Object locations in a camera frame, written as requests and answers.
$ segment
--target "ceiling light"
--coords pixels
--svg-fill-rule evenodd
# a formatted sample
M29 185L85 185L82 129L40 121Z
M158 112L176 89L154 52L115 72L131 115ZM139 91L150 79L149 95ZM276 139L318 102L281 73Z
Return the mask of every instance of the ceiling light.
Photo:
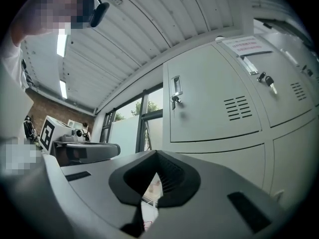
M60 55L61 57L64 57L65 55L66 39L66 34L58 35L58 45L56 47L56 54Z
M64 81L60 81L60 89L61 89L62 97L67 99L68 96L66 95L66 84Z

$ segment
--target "sky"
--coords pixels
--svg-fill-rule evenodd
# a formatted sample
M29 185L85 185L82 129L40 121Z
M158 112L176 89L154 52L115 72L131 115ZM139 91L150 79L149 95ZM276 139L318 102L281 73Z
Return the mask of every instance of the sky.
M126 119L132 117L131 110L135 111L135 104L142 99L136 100L129 105L122 107L118 112ZM163 109L163 88L149 94L149 101L154 102L160 109Z

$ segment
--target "white paper notice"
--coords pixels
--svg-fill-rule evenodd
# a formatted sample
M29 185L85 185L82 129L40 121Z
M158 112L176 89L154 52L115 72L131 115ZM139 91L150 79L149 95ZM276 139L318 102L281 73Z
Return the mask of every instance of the white paper notice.
M252 55L257 53L271 52L272 49L261 42L254 36L236 38L231 40L222 41L238 56Z

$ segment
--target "gray locker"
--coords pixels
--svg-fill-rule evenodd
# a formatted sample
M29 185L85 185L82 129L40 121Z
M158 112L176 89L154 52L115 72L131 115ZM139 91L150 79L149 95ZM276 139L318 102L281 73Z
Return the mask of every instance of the gray locker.
M179 77L182 103L172 110L171 142L235 137L261 130L252 99L229 62L212 46L187 51L167 62L169 97Z
M274 140L275 167L271 195L282 192L280 204L287 208L307 194L318 167L317 119Z
M274 80L277 94L268 87L265 78L261 82L257 81L260 74L247 73L265 106L270 127L292 120L312 109L307 88L280 51L273 49L273 52L249 55L247 58L260 74L265 72Z
M319 63L317 58L310 52L310 50L296 37L272 33L263 34L262 38L273 44L284 56L291 62L295 71L302 78L302 81L306 84L311 98L315 105L319 104ZM309 76L307 69L310 69L313 73Z
M262 188L265 175L265 146L263 144L228 152L186 154L187 156L224 165Z

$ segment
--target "locker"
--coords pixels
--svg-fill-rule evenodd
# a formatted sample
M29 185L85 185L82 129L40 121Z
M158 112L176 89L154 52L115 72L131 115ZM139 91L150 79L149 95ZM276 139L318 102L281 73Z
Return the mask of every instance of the locker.
M212 45L185 52L169 60L167 67L166 98L172 101L176 91L182 93L174 111L170 102L171 142L222 139L261 130L245 85Z
M286 56L288 60L291 59L285 51L288 51L288 53L295 59L298 65L296 65L293 61L291 61L291 64L293 65L294 70L302 78L302 81L306 84L311 98L317 106L319 104L319 63L317 58L302 43L302 41L296 37L281 33L263 34L261 37L273 44L284 54L284 56ZM307 73L308 69L312 71L312 76L309 76Z
M226 166L256 186L260 188L263 186L265 174L265 146L263 144L228 152L186 155Z
M258 82L259 75L247 73L262 99L270 127L292 120L313 108L307 88L280 51L273 49L273 52L249 55L247 58L257 68L259 75L265 72L274 80L277 94L268 87L265 78Z
M307 194L318 168L317 119L274 140L275 166L271 195L283 190L280 204L288 208Z

